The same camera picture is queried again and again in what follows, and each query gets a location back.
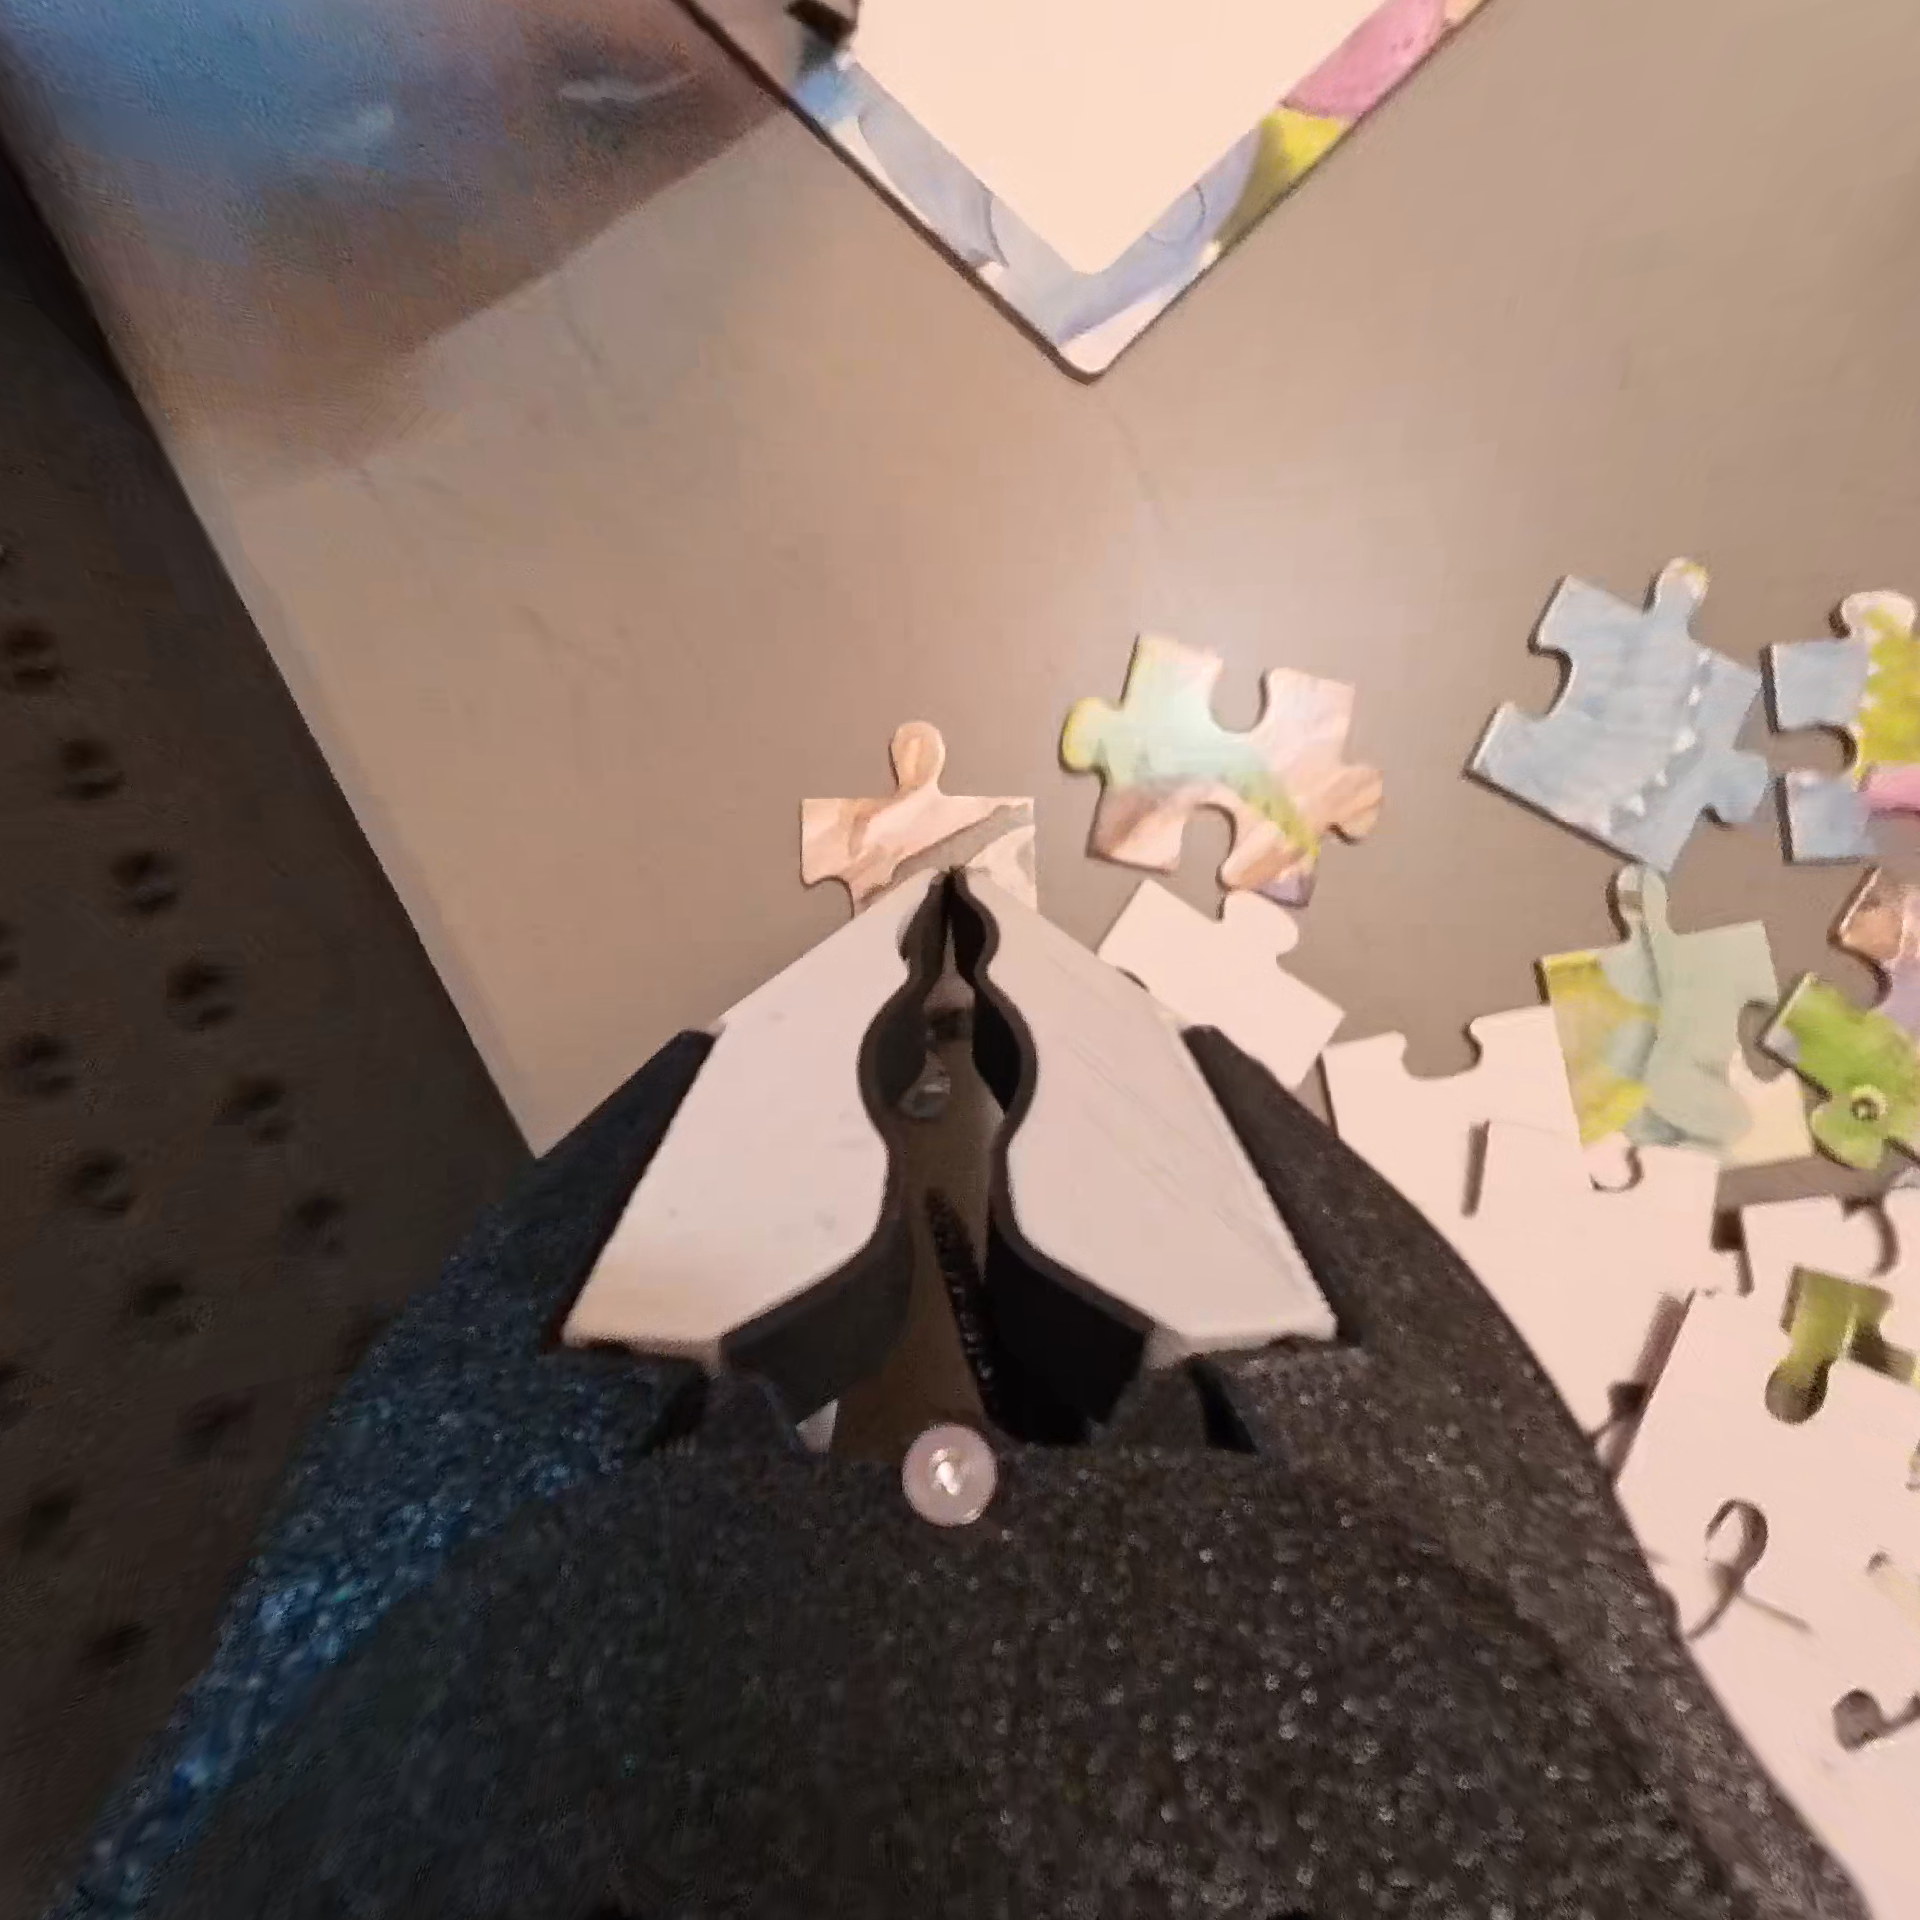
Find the joined printed puzzle pieces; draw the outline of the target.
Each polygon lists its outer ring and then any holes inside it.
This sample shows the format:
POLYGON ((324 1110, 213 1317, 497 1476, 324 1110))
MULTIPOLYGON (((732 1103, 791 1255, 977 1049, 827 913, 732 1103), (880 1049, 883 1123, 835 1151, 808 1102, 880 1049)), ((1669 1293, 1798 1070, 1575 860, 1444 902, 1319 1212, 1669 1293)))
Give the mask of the joined printed puzzle pieces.
POLYGON ((1836 774, 1782 777, 1791 861, 1864 860, 1876 826, 1918 814, 1918 611, 1892 589, 1839 601, 1836 635, 1766 649, 1766 707, 1777 732, 1830 732, 1849 747, 1836 774))

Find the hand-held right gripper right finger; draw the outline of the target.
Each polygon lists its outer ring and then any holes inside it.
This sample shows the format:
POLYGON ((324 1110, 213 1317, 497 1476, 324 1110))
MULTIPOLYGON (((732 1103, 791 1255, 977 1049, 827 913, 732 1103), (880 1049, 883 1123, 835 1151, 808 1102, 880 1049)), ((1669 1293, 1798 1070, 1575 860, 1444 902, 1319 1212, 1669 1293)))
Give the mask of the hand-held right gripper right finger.
POLYGON ((956 875, 956 956, 1000 1103, 990 1270, 1009 1343, 1134 1373, 1331 1341, 1333 1306, 1149 994, 982 870, 956 875))

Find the grey desk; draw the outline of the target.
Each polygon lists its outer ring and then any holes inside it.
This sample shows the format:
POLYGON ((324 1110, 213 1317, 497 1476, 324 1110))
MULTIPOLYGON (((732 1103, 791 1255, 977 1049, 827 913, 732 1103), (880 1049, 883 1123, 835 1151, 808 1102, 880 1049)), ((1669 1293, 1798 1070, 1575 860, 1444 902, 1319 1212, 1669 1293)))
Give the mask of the grey desk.
POLYGON ((800 799, 1037 805, 1137 634, 1356 685, 1293 966, 1416 1071, 1615 934, 1467 777, 1566 575, 1757 661, 1915 591, 1915 5, 1480 5, 1083 382, 679 5, 4 5, 16 151, 483 1060, 553 1146, 846 915, 800 799))

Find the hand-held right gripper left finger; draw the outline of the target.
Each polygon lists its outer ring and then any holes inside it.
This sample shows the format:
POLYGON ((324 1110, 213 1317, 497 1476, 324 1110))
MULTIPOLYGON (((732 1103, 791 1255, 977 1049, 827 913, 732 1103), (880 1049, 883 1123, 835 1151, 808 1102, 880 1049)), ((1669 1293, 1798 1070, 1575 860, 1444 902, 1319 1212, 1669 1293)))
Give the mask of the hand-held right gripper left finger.
POLYGON ((563 1324, 709 1373, 860 1378, 905 1318, 901 1100, 944 965, 919 873, 732 1005, 563 1324))

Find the landscape jigsaw puzzle board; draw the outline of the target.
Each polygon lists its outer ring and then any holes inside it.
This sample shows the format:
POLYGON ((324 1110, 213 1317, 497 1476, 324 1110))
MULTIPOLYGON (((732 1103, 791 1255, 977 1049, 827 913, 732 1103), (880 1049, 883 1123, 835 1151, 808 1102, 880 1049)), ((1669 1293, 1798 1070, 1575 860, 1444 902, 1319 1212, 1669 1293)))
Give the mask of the landscape jigsaw puzzle board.
POLYGON ((1069 378, 1107 374, 1480 3, 688 3, 1069 378))

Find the beige printed puzzle piece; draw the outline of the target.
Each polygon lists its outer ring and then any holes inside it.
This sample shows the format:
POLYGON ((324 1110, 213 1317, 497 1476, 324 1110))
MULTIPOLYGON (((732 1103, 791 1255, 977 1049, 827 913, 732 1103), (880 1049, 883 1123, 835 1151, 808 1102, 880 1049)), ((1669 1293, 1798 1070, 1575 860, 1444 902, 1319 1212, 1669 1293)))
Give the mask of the beige printed puzzle piece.
POLYGON ((945 1067, 927 1067, 939 1054, 931 1025, 961 1001, 944 985, 948 875, 1040 906, 1031 798, 945 794, 945 745, 931 722, 901 724, 892 764, 888 798, 800 805, 800 873, 841 879, 855 915, 751 996, 781 1018, 820 1018, 827 1041, 853 1049, 862 1110, 884 1134, 936 1118, 950 1091, 945 1067))

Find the light blue printed puzzle piece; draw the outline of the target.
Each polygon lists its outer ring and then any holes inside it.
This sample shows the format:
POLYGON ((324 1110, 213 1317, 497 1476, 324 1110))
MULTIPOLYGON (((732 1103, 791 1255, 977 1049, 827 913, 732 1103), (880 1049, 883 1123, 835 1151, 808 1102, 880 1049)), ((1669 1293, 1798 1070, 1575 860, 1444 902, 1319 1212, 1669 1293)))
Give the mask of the light blue printed puzzle piece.
POLYGON ((1701 819, 1747 826, 1769 788, 1739 747, 1759 674, 1693 635, 1710 571, 1669 561, 1646 599, 1560 581, 1528 638, 1566 668, 1549 708, 1499 707, 1467 774, 1670 878, 1701 819))

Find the pile of puzzle pieces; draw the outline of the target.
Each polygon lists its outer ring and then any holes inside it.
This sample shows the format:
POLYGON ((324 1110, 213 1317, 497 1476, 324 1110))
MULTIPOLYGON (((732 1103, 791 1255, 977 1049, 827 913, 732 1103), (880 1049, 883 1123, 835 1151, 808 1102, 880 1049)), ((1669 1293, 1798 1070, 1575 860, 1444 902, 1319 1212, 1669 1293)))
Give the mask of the pile of puzzle pieces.
POLYGON ((1597 1185, 1547 1010, 1473 1022, 1448 1078, 1408 1075, 1401 1038, 1335 1047, 1335 1137, 1295 1109, 1307 1001, 1268 934, 1383 779, 1348 761, 1350 685, 1276 668, 1230 729, 1219 674, 1135 638, 1060 757, 1099 781, 1099 858, 1165 873, 1198 809, 1232 823, 1222 916, 1164 945, 1143 887, 1111 934, 1144 947, 1102 959, 1182 1028, 1335 1315, 1366 1310, 1360 1372, 1268 1377, 1264 1430, 1499 1587, 1739 1913, 1915 1915, 1915 1733, 1833 1730, 1844 1678, 1915 1681, 1880 1587, 1915 1572, 1912 1397, 1855 1377, 1809 1426, 1773 1418, 1806 1285, 1721 1269, 1702 1149, 1641 1146, 1597 1185))

